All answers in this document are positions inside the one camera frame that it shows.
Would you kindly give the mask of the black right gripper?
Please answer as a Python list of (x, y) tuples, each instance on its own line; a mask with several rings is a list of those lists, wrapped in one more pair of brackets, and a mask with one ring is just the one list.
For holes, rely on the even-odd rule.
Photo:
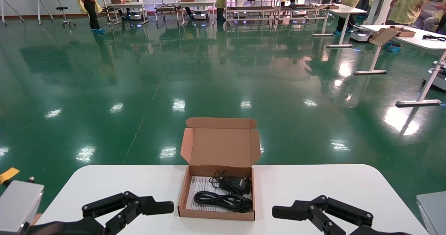
[(345, 235), (327, 215), (358, 226), (350, 235), (410, 235), (405, 232), (381, 232), (372, 229), (373, 215), (367, 211), (321, 195), (310, 201), (295, 200), (291, 207), (274, 206), (272, 215), (276, 219), (310, 221), (325, 235)]

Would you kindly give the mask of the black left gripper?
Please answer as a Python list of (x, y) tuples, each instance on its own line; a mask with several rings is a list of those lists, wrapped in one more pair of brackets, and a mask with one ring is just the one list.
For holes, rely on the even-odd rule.
[[(100, 216), (120, 211), (102, 226), (95, 220)], [(171, 214), (172, 201), (157, 202), (152, 196), (137, 196), (130, 191), (115, 194), (82, 207), (83, 219), (76, 222), (49, 222), (27, 228), (26, 235), (116, 235), (138, 216)]]

